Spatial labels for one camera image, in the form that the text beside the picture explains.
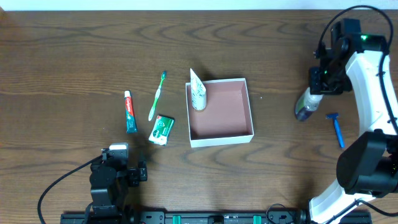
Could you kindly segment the clear pump soap bottle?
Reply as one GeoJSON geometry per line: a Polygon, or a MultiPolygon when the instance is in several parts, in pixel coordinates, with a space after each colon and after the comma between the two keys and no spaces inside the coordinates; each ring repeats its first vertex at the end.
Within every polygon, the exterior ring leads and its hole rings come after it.
{"type": "Polygon", "coordinates": [[[319,107],[323,95],[312,95],[307,88],[295,105],[295,117],[299,121],[308,119],[319,107]]]}

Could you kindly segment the red teal toothpaste tube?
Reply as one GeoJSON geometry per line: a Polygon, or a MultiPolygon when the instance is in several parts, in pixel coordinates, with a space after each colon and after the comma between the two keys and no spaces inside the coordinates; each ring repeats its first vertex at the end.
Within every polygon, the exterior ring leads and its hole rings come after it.
{"type": "Polygon", "coordinates": [[[134,116],[132,95],[129,90],[126,90],[124,92],[124,103],[125,103],[125,109],[126,109],[126,132],[129,134],[136,133],[137,125],[136,125],[136,119],[134,116]]]}

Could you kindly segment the green Dettol soap pack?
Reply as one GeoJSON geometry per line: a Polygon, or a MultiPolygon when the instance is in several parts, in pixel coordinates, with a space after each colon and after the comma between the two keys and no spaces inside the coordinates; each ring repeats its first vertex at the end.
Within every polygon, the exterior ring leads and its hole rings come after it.
{"type": "Polygon", "coordinates": [[[154,128],[149,136],[149,141],[160,146],[165,146],[175,120],[167,116],[158,115],[155,119],[154,128]]]}

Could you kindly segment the white lotion tube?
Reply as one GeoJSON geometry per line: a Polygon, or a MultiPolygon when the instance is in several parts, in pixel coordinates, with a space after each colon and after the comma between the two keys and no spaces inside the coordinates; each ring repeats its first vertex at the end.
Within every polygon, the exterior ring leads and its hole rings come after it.
{"type": "Polygon", "coordinates": [[[192,107],[197,111],[202,111],[206,108],[206,88],[193,69],[190,69],[190,87],[192,107]]]}

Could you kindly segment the white cardboard box pink inside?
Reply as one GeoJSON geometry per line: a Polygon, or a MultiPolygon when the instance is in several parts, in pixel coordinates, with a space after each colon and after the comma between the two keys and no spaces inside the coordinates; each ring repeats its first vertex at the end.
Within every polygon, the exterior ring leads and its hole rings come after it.
{"type": "Polygon", "coordinates": [[[245,78],[204,81],[207,104],[192,106],[190,84],[185,84],[190,146],[208,147],[249,143],[254,137],[245,78]]]}

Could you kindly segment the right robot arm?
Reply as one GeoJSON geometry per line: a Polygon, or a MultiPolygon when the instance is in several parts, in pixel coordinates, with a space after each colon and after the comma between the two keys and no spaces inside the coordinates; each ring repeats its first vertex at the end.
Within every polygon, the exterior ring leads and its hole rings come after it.
{"type": "Polygon", "coordinates": [[[310,93],[353,91],[359,115],[359,138],[338,158],[336,180],[309,203],[313,222],[339,223],[359,204],[397,192],[397,98],[383,36],[334,35],[320,60],[310,93]]]}

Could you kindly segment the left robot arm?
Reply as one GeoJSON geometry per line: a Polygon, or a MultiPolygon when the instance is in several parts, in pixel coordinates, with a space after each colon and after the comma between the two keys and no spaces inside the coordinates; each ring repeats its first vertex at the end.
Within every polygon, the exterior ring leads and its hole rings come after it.
{"type": "Polygon", "coordinates": [[[90,165],[91,198],[83,223],[134,223],[134,211],[125,204],[129,188],[148,179],[143,155],[129,167],[127,149],[103,149],[101,159],[90,165]]]}

